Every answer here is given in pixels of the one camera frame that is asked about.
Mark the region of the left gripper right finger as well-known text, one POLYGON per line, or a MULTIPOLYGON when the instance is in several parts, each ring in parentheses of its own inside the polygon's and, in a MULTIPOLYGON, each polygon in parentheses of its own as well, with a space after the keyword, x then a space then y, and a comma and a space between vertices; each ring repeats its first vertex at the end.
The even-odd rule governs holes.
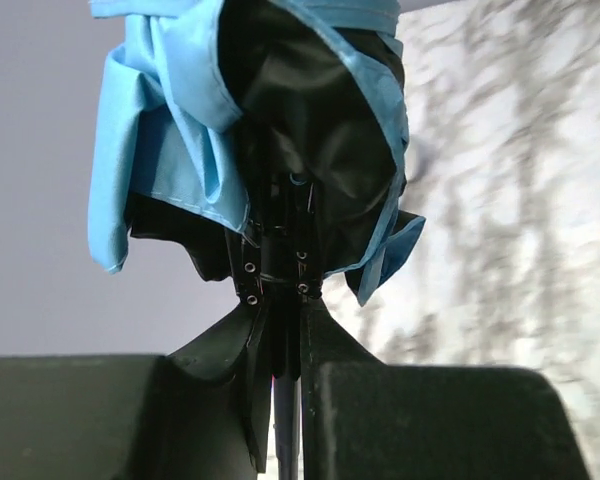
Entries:
POLYGON ((308 479, 581 480, 557 391, 519 367, 388 365, 321 305, 301 327, 308 479))

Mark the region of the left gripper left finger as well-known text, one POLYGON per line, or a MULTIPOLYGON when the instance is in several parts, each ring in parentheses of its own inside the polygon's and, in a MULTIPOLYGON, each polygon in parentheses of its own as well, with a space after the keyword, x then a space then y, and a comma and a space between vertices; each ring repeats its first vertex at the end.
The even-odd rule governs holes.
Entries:
POLYGON ((0 357, 0 479, 254 479, 266 466, 265 312, 171 355, 0 357))

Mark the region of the blue folding umbrella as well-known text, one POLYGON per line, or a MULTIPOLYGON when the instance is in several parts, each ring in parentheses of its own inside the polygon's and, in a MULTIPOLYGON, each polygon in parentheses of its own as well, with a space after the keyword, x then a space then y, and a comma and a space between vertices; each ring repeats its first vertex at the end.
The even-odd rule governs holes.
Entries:
POLYGON ((326 278, 365 303, 407 261, 409 127, 398 1, 94 1, 121 17, 105 61, 88 244, 174 242, 238 305, 170 357, 174 409, 151 479, 317 477, 323 366, 374 361, 331 317, 326 278))

